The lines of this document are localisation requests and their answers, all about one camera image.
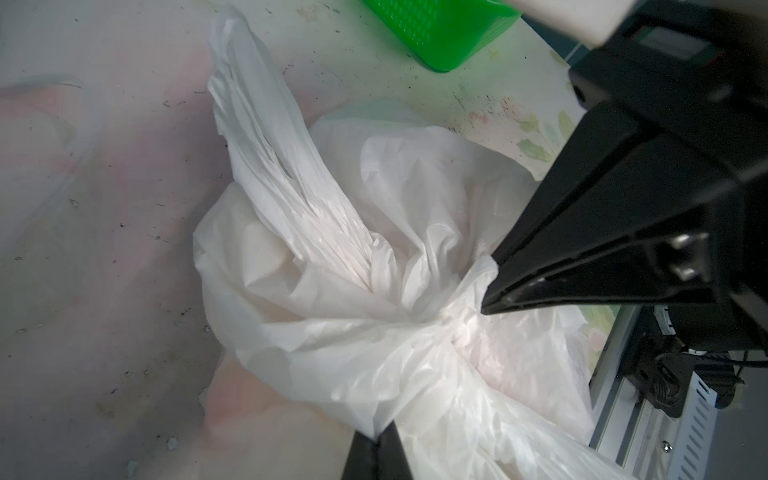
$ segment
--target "table surface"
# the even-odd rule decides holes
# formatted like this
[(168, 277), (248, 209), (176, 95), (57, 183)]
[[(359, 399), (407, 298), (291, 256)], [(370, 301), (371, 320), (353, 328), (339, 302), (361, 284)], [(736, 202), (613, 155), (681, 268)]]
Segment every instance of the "table surface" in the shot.
[[(0, 477), (194, 478), (220, 346), (191, 233), (232, 181), (208, 0), (0, 7)], [(308, 124), (398, 98), (542, 178), (583, 111), (522, 20), (425, 68), (359, 0), (238, 0)], [(178, 446), (169, 451), (167, 440)]]

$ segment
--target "plastic bag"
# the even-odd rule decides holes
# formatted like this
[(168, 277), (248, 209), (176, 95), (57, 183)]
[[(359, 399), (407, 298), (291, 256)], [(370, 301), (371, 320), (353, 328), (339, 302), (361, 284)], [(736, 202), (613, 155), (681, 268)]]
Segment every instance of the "plastic bag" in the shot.
[[(240, 401), (274, 391), (314, 412), (277, 436), (271, 408), (209, 417), (211, 451), (271, 438), (289, 455), (306, 447), (302, 428), (343, 445), (351, 430), (336, 422), (375, 437), (396, 420), (415, 478), (628, 478), (552, 423), (582, 438), (592, 427), (578, 310), (479, 313), (488, 254), (535, 191), (530, 174), (392, 102), (328, 115), (310, 138), (241, 14), (217, 17), (210, 43), (236, 182), (194, 234), (207, 318), (270, 388)], [(218, 390), (210, 405), (235, 395)], [(249, 458), (222, 463), (225, 476), (317, 476), (301, 456)]]

